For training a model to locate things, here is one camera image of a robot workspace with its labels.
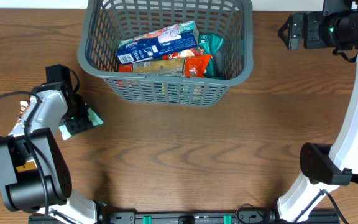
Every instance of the wooden table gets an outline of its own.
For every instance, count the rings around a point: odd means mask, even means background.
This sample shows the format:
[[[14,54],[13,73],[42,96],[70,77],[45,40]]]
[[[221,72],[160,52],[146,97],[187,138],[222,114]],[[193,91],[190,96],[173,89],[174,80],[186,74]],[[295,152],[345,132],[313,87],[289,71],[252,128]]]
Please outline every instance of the wooden table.
[[[29,91],[45,66],[80,77],[80,94],[104,120],[59,148],[73,186],[85,197],[139,212],[270,207],[300,173],[305,142],[333,143],[349,103],[356,65],[332,49],[287,50],[277,37],[290,12],[254,12],[251,77],[217,105],[199,108],[131,103],[76,59],[85,10],[0,9],[0,94]],[[0,102],[0,134],[20,110]],[[344,216],[358,223],[358,185],[333,192]],[[327,198],[320,208],[333,208]],[[25,223],[0,196],[0,223]]]

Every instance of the white label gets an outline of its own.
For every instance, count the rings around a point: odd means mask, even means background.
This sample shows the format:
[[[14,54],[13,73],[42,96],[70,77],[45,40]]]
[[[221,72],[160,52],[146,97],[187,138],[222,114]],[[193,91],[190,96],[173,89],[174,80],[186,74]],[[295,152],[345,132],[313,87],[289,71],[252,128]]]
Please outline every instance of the white label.
[[[121,61],[121,63],[129,63],[135,61],[131,54],[120,55],[118,56],[118,59]]]
[[[150,62],[140,62],[133,64],[132,68],[146,68],[150,66]]]
[[[157,49],[157,47],[155,45],[152,46],[152,49],[153,49],[154,53],[158,52],[158,49]]]

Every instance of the blue snack box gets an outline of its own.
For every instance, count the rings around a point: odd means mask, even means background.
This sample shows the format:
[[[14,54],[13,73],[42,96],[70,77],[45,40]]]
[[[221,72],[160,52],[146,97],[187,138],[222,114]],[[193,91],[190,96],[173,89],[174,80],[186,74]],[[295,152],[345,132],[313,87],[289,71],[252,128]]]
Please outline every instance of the blue snack box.
[[[121,41],[117,57],[125,65],[197,46],[198,29],[194,21],[188,21]]]

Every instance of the wooden tabletop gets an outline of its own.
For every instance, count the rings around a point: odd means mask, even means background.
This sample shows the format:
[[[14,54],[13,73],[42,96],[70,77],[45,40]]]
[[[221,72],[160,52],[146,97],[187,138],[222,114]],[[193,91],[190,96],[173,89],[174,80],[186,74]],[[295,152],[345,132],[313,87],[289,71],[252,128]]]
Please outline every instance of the wooden tabletop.
[[[82,71],[76,50],[85,10],[0,9],[0,94],[30,91],[45,81],[48,65],[77,72],[79,93],[104,124],[67,141],[55,137],[85,197],[139,212],[271,207],[300,173],[301,146],[335,141],[356,73],[332,49],[287,50],[277,31],[289,14],[254,12],[251,77],[217,105],[199,108],[131,103]],[[0,101],[1,135],[24,99]],[[358,185],[333,197],[358,223]],[[333,206],[325,198],[319,208]],[[0,196],[0,223],[27,217],[5,209]]]

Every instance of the green package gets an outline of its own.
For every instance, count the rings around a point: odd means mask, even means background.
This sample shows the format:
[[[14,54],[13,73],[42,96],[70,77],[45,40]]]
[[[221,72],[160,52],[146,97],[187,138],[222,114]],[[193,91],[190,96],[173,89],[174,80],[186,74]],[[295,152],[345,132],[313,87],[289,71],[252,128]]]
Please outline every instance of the green package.
[[[215,34],[202,34],[198,37],[198,46],[204,49],[204,54],[215,54],[224,45],[224,39]],[[215,63],[213,58],[209,60],[206,67],[206,78],[223,79],[215,72]]]

